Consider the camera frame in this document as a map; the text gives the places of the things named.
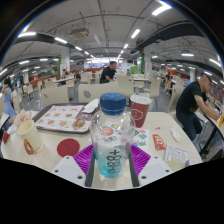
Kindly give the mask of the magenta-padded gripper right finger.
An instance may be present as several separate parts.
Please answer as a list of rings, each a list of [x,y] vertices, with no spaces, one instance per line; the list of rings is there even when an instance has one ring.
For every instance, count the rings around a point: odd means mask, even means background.
[[[131,146],[129,156],[132,185],[142,187],[173,173],[157,156],[150,156],[137,146]]]

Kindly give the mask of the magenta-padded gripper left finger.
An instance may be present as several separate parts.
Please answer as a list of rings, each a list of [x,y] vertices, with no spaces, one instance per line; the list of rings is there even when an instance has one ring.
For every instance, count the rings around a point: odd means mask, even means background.
[[[51,171],[52,174],[82,187],[91,187],[94,177],[93,146],[82,149],[74,156],[66,155]]]

